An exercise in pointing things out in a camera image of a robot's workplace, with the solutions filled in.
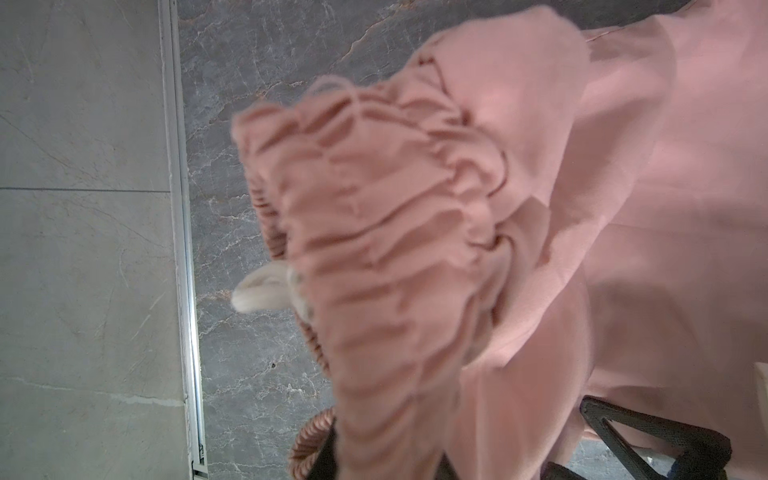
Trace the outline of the pink shorts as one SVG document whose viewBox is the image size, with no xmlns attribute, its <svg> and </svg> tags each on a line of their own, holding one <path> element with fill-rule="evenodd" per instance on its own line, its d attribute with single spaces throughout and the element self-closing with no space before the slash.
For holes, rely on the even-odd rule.
<svg viewBox="0 0 768 480">
<path fill-rule="evenodd" d="M 585 397 L 718 432 L 767 475 L 767 5 L 581 31 L 547 6 L 432 36 L 232 122 L 288 308 L 335 404 L 306 479 L 540 479 Z"/>
</svg>

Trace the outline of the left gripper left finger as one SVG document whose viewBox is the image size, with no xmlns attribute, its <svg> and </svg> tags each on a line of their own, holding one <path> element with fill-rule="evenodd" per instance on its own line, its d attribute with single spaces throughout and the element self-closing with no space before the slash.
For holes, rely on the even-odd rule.
<svg viewBox="0 0 768 480">
<path fill-rule="evenodd" d="M 337 434 L 335 423 L 331 424 L 329 434 L 320 449 L 313 466 L 306 476 L 307 480 L 336 480 L 338 466 L 335 459 Z"/>
</svg>

